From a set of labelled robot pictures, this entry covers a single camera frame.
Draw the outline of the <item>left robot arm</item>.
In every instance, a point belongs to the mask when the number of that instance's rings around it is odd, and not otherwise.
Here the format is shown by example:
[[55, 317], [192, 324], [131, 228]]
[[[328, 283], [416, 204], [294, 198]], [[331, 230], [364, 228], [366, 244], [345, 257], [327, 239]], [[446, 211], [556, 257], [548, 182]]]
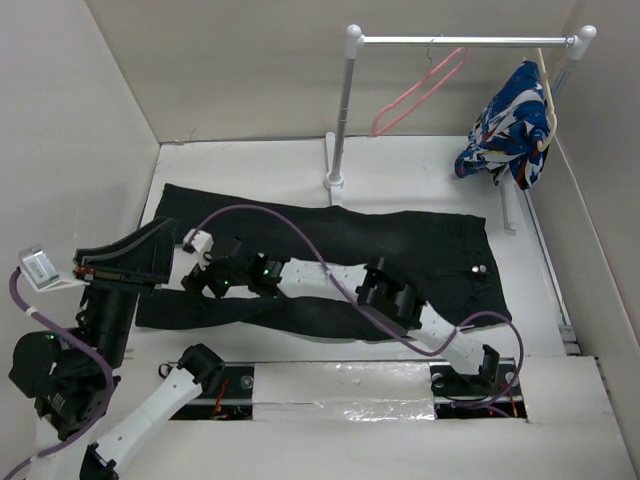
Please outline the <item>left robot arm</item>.
[[[74, 269], [58, 272], [39, 246], [21, 251], [9, 279], [10, 296], [43, 330], [16, 343], [9, 378], [33, 400], [36, 448], [9, 473], [28, 479], [117, 479], [144, 444], [198, 396], [216, 394], [224, 362], [203, 344], [185, 350], [161, 385], [128, 417], [98, 439], [120, 381], [138, 300], [168, 283], [177, 223], [159, 217], [103, 247], [76, 251]], [[63, 328], [19, 292], [25, 278], [37, 292], [81, 286], [77, 326]]]

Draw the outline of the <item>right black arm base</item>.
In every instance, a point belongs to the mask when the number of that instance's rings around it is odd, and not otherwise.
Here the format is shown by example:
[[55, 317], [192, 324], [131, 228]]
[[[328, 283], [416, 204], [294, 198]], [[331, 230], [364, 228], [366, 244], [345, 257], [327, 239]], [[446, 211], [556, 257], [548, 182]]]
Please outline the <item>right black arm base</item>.
[[[501, 363], [496, 382], [484, 385], [476, 380], [467, 380], [458, 375], [448, 364], [430, 365], [431, 391], [437, 420], [470, 420], [517, 418], [526, 420], [527, 410], [521, 386], [515, 382], [508, 394], [504, 389], [513, 380], [515, 365]], [[460, 404], [484, 403], [498, 393], [502, 396], [489, 408], [462, 408]]]

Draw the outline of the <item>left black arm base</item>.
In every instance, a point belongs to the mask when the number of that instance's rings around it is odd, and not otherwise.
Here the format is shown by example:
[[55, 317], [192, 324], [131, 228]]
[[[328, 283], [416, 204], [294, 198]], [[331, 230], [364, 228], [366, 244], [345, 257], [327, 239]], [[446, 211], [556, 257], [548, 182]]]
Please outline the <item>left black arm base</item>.
[[181, 407], [172, 417], [175, 421], [239, 421], [253, 418], [253, 390], [255, 365], [231, 363], [224, 368], [190, 368], [204, 382], [213, 375], [219, 380], [215, 390], [205, 390], [199, 397]]

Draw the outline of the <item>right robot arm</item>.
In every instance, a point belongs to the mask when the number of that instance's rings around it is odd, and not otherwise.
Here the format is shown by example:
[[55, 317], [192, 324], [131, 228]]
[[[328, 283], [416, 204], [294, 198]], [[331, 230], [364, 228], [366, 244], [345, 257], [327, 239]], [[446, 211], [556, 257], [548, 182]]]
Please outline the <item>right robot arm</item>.
[[385, 333], [412, 333], [429, 352], [441, 355], [471, 392], [486, 393], [498, 382], [499, 353], [442, 318], [415, 282], [383, 257], [353, 266], [277, 257], [238, 238], [216, 240], [197, 229], [188, 231], [183, 249], [196, 263], [181, 284], [198, 299], [206, 289], [221, 299], [231, 288], [245, 287], [261, 298], [354, 303]]

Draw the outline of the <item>black denim trousers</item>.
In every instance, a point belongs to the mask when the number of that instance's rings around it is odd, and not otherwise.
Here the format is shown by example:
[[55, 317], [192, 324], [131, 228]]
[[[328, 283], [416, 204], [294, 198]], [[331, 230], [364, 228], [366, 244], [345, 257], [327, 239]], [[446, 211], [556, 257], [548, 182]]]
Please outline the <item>black denim trousers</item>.
[[[309, 260], [311, 251], [281, 221], [254, 211], [256, 201], [167, 184], [156, 216], [177, 220], [177, 237], [208, 215], [228, 206], [206, 229], [214, 236], [234, 236], [260, 252]], [[384, 257], [404, 270], [438, 314], [458, 325], [489, 327], [494, 311], [511, 314], [499, 268], [482, 217], [400, 211], [363, 214], [342, 207], [304, 208], [270, 203], [268, 209], [289, 219], [313, 242], [323, 258], [340, 265], [363, 264]], [[380, 342], [376, 329], [351, 305], [314, 298], [206, 298], [181, 290], [162, 290], [139, 300], [135, 324], [156, 330], [192, 330], [243, 323], [321, 339]]]

